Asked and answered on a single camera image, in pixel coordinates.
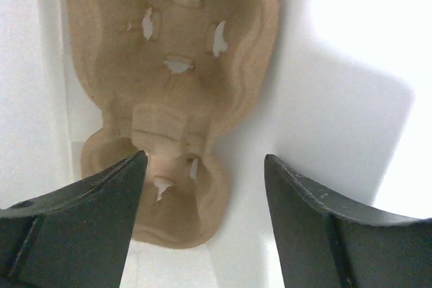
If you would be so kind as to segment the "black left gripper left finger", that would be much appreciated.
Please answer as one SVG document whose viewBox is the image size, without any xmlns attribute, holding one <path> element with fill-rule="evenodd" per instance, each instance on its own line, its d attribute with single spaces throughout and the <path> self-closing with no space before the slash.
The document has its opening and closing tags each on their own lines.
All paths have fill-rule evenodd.
<svg viewBox="0 0 432 288">
<path fill-rule="evenodd" d="M 2 287 L 119 287 L 148 159 L 1 210 Z"/>
</svg>

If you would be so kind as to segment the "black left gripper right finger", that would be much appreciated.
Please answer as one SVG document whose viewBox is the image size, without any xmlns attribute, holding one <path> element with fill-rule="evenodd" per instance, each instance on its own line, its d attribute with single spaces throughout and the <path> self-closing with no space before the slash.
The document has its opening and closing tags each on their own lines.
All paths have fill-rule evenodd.
<svg viewBox="0 0 432 288">
<path fill-rule="evenodd" d="M 431 220 L 367 206 L 273 154 L 265 189 L 286 287 L 430 287 Z"/>
</svg>

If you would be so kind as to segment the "separated brown cup carrier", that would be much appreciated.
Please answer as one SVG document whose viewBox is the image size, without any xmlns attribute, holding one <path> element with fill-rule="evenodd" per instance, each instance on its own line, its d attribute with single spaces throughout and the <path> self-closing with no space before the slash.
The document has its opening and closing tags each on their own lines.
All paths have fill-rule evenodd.
<svg viewBox="0 0 432 288">
<path fill-rule="evenodd" d="M 84 143 L 89 177 L 143 150 L 132 237 L 171 249 L 219 229 L 231 182 L 213 154 L 259 97 L 279 0 L 65 0 L 72 63 L 100 109 Z"/>
</svg>

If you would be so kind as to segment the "light blue paper bag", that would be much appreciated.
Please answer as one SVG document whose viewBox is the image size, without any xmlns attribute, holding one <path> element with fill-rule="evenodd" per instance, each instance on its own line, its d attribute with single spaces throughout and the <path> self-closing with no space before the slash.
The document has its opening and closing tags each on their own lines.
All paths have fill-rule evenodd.
<svg viewBox="0 0 432 288">
<path fill-rule="evenodd" d="M 252 114 L 218 139 L 233 182 L 207 244 L 132 243 L 123 287 L 282 287 L 265 195 L 273 153 L 382 210 L 431 216 L 431 0 L 280 0 Z M 1 0 L 1 207 L 79 176 L 100 111 L 74 75 L 61 0 Z"/>
</svg>

